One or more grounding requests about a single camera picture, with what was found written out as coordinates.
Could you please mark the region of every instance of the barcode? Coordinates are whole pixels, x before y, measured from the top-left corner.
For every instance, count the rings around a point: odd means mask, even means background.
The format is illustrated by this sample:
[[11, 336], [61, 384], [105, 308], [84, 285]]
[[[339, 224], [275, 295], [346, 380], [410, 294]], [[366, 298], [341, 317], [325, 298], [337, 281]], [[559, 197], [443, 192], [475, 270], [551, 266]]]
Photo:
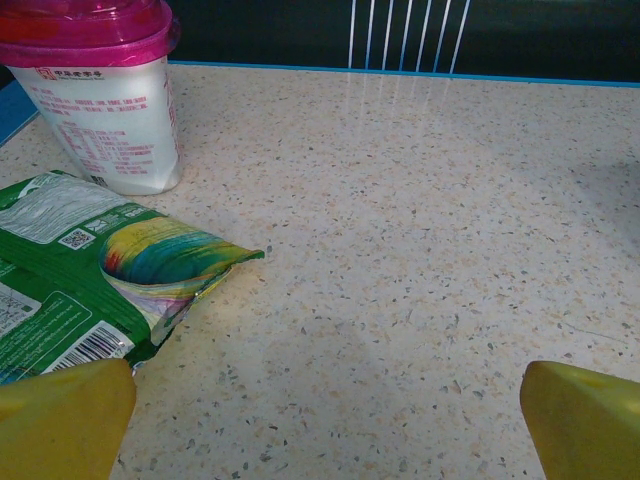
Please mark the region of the barcode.
[[100, 321], [76, 340], [43, 373], [103, 358], [123, 358], [132, 348], [133, 343], [125, 334], [107, 322]]
[[100, 185], [101, 187], [109, 188], [109, 185], [107, 185], [107, 182], [102, 177], [94, 177], [92, 175], [91, 176], [91, 180], [93, 180], [93, 183], [95, 183], [96, 185]]

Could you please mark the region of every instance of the terrazzo surface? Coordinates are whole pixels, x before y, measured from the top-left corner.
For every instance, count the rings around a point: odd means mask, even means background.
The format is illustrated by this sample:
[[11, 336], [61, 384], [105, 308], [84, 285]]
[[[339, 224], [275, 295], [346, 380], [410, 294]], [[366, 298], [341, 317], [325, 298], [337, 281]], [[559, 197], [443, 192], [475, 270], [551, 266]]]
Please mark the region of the terrazzo surface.
[[[528, 362], [640, 380], [640, 91], [172, 67], [136, 200], [267, 258], [136, 376], [125, 479], [542, 479]], [[0, 187], [75, 172], [42, 118]]]

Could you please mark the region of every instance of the blue trim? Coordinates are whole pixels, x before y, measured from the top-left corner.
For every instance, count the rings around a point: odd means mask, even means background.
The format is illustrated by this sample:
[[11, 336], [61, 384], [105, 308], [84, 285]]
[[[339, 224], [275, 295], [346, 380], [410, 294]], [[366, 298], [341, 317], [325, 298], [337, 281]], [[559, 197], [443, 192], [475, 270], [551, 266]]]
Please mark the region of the blue trim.
[[0, 147], [36, 116], [38, 110], [15, 80], [0, 89]]
[[200, 65], [207, 67], [259, 68], [267, 70], [298, 70], [308, 72], [374, 73], [376, 75], [404, 75], [410, 77], [460, 78], [463, 80], [490, 80], [494, 82], [544, 83], [552, 85], [581, 85], [586, 87], [640, 88], [640, 82], [603, 82], [598, 80], [564, 80], [561, 78], [506, 77], [501, 75], [471, 75], [465, 73], [433, 73], [394, 70], [365, 70], [362, 68], [303, 67], [298, 65], [265, 65], [252, 63], [195, 62], [169, 60], [173, 65]]

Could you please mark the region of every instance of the plastic packaging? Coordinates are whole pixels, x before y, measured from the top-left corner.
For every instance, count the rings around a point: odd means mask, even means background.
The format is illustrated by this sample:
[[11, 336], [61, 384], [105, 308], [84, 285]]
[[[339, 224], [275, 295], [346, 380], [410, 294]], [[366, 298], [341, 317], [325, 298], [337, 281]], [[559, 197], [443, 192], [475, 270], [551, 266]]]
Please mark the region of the plastic packaging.
[[9, 67], [87, 179], [121, 194], [182, 174], [166, 55], [179, 26], [163, 0], [6, 0]]
[[153, 357], [193, 303], [264, 257], [53, 172], [0, 190], [0, 384]]

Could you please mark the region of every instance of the snack bag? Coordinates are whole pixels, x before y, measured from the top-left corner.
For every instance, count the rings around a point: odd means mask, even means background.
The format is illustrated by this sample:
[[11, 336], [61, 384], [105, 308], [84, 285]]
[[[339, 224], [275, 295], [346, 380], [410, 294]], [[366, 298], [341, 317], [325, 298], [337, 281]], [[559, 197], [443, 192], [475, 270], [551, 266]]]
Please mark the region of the snack bag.
[[233, 265], [263, 257], [63, 172], [0, 190], [0, 384], [144, 362]]

